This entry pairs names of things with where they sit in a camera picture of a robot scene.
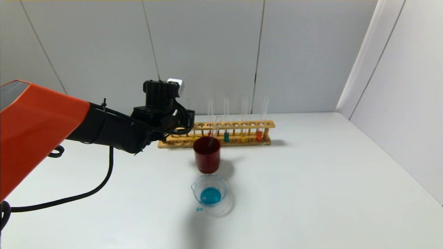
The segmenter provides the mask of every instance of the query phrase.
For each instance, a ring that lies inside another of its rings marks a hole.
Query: panel seam
[[[388,40],[386,41],[386,44],[385,44],[385,47],[383,48],[383,51],[381,52],[380,57],[378,58],[377,64],[375,65],[375,68],[374,68],[374,70],[372,71],[371,77],[369,78],[368,82],[366,83],[366,86],[365,86],[365,88],[363,89],[363,92],[362,92],[362,94],[360,95],[360,98],[358,99],[357,104],[355,105],[355,108],[354,108],[354,110],[353,110],[352,113],[351,113],[351,116],[349,117],[349,120],[351,120],[352,116],[354,115],[355,110],[357,110],[357,107],[358,107],[358,105],[360,104],[360,101],[361,101],[361,99],[363,98],[363,95],[365,95],[366,89],[368,88],[369,83],[371,82],[371,79],[372,79],[372,77],[374,76],[375,71],[377,70],[378,64],[380,63],[380,61],[381,61],[381,57],[383,57],[383,54],[385,53],[386,47],[387,47],[388,44],[389,44],[389,41],[390,41],[390,39],[391,39],[391,36],[392,36],[392,34],[394,33],[395,27],[397,26],[398,19],[400,18],[401,12],[403,11],[403,7],[404,7],[404,4],[406,3],[406,1],[407,1],[407,0],[404,0],[403,4],[401,5],[400,12],[398,13],[397,19],[395,20],[394,27],[392,28],[391,33],[389,34]]]
[[[252,92],[251,114],[253,113],[253,110],[254,110],[255,87],[257,85],[258,59],[260,58],[261,33],[263,31],[263,19],[264,19],[264,5],[265,5],[265,3],[266,3],[266,0],[263,0],[263,9],[262,9],[262,12],[261,12],[260,34],[258,36],[257,61],[256,61],[256,64],[255,64],[254,89],[253,89],[253,92]]]
[[[23,11],[25,12],[25,15],[26,15],[26,18],[27,18],[29,24],[31,25],[32,31],[34,32],[35,36],[37,37],[37,41],[39,42],[39,45],[40,45],[40,47],[42,48],[43,53],[45,54],[46,59],[47,59],[48,62],[49,62],[49,65],[51,66],[51,68],[52,68],[52,70],[53,70],[55,76],[57,77],[58,82],[59,82],[60,85],[62,86],[63,91],[65,92],[65,94],[66,94],[66,95],[69,95],[68,92],[66,91],[66,88],[65,88],[65,86],[63,85],[63,83],[62,83],[60,77],[58,76],[57,72],[55,71],[54,65],[52,64],[51,60],[49,59],[48,53],[46,52],[45,48],[43,47],[42,41],[40,40],[40,38],[39,38],[37,32],[35,31],[34,25],[32,24],[31,19],[29,18],[28,13],[26,12],[26,9],[25,9],[25,6],[24,6],[22,0],[20,0],[20,4],[22,5]]]
[[[141,5],[143,7],[143,13],[144,13],[144,19],[146,20],[146,26],[148,27],[149,40],[151,41],[151,49],[152,49],[152,54],[154,55],[154,62],[155,62],[155,68],[157,69],[157,76],[160,80],[160,71],[159,71],[159,66],[157,64],[157,58],[155,57],[154,43],[152,42],[151,29],[149,28],[148,16],[146,15],[146,9],[144,7],[144,0],[141,0]]]

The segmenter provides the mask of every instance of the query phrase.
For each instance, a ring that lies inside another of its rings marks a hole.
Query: white wall
[[[371,79],[372,73],[394,29],[404,1],[379,0],[377,2],[360,52],[335,110],[348,119],[351,118],[363,91]]]
[[[69,95],[130,114],[157,79],[140,1],[24,1]]]
[[[65,93],[19,1],[0,0],[0,85],[20,79]]]
[[[376,0],[266,0],[257,76],[264,0],[2,3],[17,6],[2,8],[3,83],[64,86],[130,114],[160,74],[185,81],[197,113],[209,96],[217,113],[225,96],[231,113],[243,96],[259,111],[264,95],[271,113],[335,109]]]
[[[405,2],[351,121],[443,204],[442,10]]]
[[[334,111],[376,0],[268,0],[264,8],[254,112]]]
[[[145,1],[161,77],[183,79],[191,108],[207,114],[207,99],[223,113],[252,110],[263,0]]]

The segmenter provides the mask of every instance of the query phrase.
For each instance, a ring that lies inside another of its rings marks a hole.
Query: yellow liquid
[[[246,141],[246,134],[245,133],[242,133],[242,134],[240,134],[240,142],[245,142]]]

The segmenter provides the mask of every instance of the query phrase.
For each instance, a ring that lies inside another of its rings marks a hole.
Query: black cable
[[[11,216],[11,206],[7,201],[0,203],[0,234]]]
[[[12,213],[19,213],[19,212],[34,211],[34,210],[39,210],[39,209],[43,209],[43,208],[47,208],[47,207],[51,207],[51,206],[64,204],[67,202],[80,200],[80,199],[86,198],[88,196],[91,196],[91,195],[97,193],[100,189],[102,189],[105,186],[105,184],[108,182],[109,178],[111,177],[113,165],[114,165],[114,147],[110,146],[109,147],[108,173],[106,174],[106,177],[103,180],[103,182],[101,182],[100,185],[98,185],[96,188],[94,188],[93,190],[91,190],[87,193],[81,194],[81,195],[75,195],[75,196],[63,198],[63,199],[52,201],[52,202],[47,202],[47,203],[42,203],[42,204],[32,205],[32,206],[11,207],[11,212]]]
[[[101,107],[103,108],[103,112],[105,113],[105,118],[103,119],[103,122],[100,125],[100,132],[98,133],[98,135],[91,141],[91,142],[82,142],[84,144],[93,144],[95,143],[95,141],[97,141],[97,139],[101,136],[101,134],[103,133],[103,130],[105,129],[105,124],[106,124],[106,98],[103,99],[103,103],[101,104]]]
[[[63,152],[65,152],[65,148],[63,148],[63,146],[61,146],[61,145],[57,146],[54,150],[58,151],[58,153],[51,152],[51,153],[49,153],[48,157],[58,158],[63,155]]]

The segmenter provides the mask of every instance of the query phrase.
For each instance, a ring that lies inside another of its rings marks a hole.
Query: blue droplet
[[[220,194],[220,191],[218,191],[218,189],[215,187],[205,188],[200,195],[200,201],[206,205],[216,204],[221,198],[222,195]]]

